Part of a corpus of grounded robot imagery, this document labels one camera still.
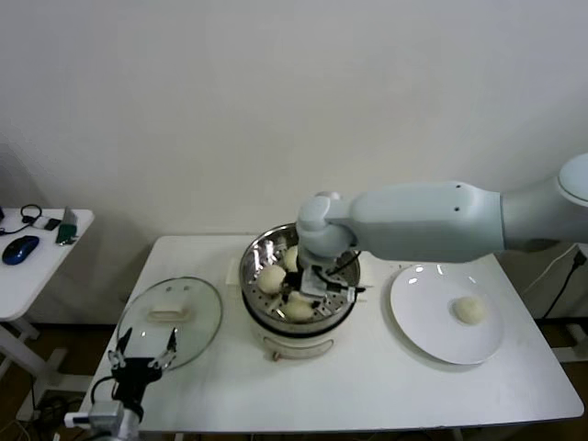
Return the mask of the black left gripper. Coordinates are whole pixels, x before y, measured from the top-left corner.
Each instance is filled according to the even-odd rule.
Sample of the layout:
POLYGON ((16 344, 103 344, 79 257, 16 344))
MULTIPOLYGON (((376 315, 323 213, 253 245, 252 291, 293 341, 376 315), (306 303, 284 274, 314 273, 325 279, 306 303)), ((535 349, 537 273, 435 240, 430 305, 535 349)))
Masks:
POLYGON ((107 358, 113 367, 113 377, 118 383, 115 400, 121 401, 127 409, 140 409, 147 387, 163 375, 162 368, 168 368, 176 358, 177 329, 170 333, 165 350, 155 358, 127 358, 124 352, 130 340, 130 327, 117 341, 114 350, 107 351, 107 358))

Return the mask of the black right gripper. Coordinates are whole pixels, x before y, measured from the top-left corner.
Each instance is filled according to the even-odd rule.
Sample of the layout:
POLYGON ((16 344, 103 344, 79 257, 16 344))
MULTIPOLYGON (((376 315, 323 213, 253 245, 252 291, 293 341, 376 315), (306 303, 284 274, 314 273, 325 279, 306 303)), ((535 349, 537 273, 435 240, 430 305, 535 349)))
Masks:
POLYGON ((303 301, 314 309, 320 308, 322 296, 312 291, 313 286, 305 287, 302 284, 303 275, 300 272, 287 272, 284 278, 284 294, 278 297, 278 306, 285 306, 291 300, 303 301))

